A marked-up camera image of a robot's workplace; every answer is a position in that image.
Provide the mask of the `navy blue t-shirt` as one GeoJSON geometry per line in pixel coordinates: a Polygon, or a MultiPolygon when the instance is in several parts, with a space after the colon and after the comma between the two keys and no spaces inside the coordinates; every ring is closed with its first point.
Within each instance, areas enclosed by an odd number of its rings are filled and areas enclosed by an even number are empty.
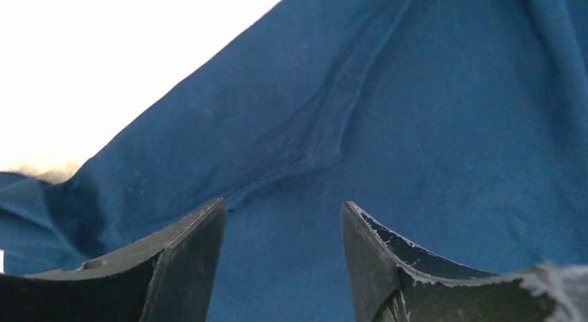
{"type": "Polygon", "coordinates": [[[283,0],[68,181],[1,176],[10,275],[222,197],[210,321],[353,321],[340,209],[505,273],[587,262],[587,0],[283,0]]]}

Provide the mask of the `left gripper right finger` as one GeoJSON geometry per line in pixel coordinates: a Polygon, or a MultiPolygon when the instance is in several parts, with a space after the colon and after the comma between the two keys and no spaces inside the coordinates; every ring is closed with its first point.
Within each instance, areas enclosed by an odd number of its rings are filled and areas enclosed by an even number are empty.
{"type": "Polygon", "coordinates": [[[587,267],[540,264],[493,274],[436,255],[342,206],[357,321],[586,321],[587,267]]]}

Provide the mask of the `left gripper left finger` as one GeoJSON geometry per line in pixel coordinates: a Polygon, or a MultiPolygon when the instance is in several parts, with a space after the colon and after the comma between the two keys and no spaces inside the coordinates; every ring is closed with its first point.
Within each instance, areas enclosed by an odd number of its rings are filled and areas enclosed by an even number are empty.
{"type": "Polygon", "coordinates": [[[218,198],[75,270],[4,275],[1,320],[205,321],[226,220],[218,198]]]}

